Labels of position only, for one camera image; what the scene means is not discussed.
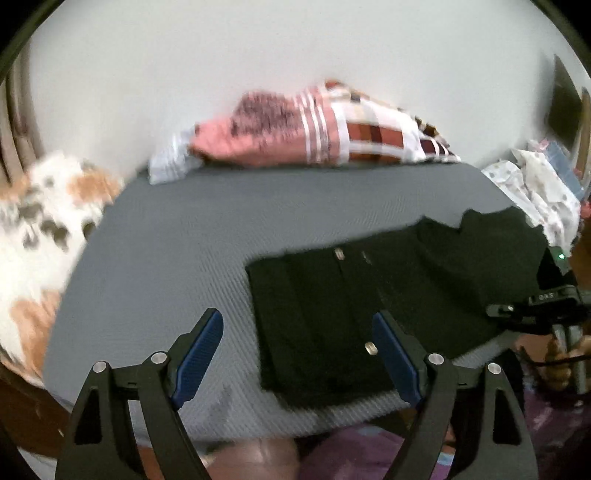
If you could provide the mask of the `right hand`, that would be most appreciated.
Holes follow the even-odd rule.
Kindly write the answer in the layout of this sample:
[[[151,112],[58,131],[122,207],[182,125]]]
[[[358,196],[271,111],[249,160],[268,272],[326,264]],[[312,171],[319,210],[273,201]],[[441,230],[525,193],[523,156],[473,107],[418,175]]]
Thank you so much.
[[[570,351],[563,351],[558,340],[553,337],[548,343],[545,357],[544,377],[555,390],[564,390],[570,383],[572,366],[568,359],[588,356],[590,354],[590,336],[583,335],[577,345]]]

